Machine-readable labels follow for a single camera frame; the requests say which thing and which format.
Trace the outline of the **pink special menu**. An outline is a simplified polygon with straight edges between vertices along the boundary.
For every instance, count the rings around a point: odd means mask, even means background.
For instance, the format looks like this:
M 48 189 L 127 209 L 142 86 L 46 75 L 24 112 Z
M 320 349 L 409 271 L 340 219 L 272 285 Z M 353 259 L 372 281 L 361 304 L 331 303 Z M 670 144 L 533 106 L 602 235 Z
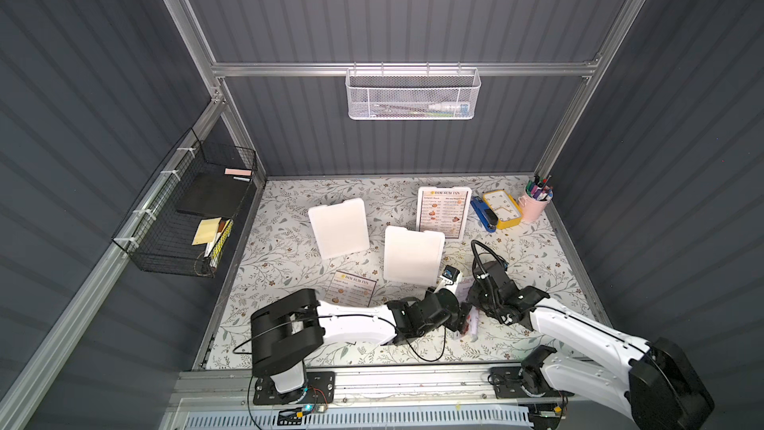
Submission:
M 460 336 L 461 340 L 476 342 L 479 337 L 479 301 L 472 288 L 459 294 L 460 299 Z

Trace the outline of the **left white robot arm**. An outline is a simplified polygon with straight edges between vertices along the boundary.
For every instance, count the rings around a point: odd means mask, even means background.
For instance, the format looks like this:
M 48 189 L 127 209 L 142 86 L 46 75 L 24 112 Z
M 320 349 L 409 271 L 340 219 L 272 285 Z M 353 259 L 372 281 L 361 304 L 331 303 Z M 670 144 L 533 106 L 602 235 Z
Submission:
M 252 376 L 291 394 L 306 388 L 304 360 L 326 344 L 410 346 L 438 328 L 465 330 L 472 308 L 448 289 L 374 308 L 344 307 L 320 300 L 314 289 L 299 290 L 251 314 Z

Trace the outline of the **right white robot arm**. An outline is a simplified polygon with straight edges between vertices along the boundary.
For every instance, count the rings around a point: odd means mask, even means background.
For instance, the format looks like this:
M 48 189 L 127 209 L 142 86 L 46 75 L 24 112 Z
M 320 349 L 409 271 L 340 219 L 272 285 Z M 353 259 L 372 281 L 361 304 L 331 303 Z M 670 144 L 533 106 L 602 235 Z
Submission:
M 566 391 L 615 410 L 641 429 L 700 429 L 715 402 L 686 353 L 666 338 L 644 340 L 571 311 L 547 292 L 519 288 L 507 261 L 473 240 L 468 300 L 504 326 L 519 324 L 578 352 L 539 346 L 521 363 L 531 397 Z

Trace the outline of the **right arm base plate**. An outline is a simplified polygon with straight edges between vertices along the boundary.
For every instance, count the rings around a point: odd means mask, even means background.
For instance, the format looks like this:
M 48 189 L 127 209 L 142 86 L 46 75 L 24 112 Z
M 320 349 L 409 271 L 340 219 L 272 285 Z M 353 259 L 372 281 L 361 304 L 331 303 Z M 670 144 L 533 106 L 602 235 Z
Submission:
M 526 390 L 521 378 L 521 367 L 516 365 L 492 366 L 489 369 L 487 383 L 493 388 L 495 397 L 499 399 L 507 398 L 557 398 L 563 400 L 574 396 L 574 393 L 547 388 L 543 393 L 533 393 Z

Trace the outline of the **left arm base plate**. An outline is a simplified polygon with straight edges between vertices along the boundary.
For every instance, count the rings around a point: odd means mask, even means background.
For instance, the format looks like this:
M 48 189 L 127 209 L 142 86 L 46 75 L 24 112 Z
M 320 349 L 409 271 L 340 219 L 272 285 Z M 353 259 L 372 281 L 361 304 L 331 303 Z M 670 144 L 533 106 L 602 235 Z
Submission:
M 336 373 L 333 371 L 309 370 L 306 373 L 306 384 L 302 389 L 278 393 L 272 378 L 257 377 L 253 384 L 252 404 L 256 406 L 330 404 L 334 399 L 335 380 Z

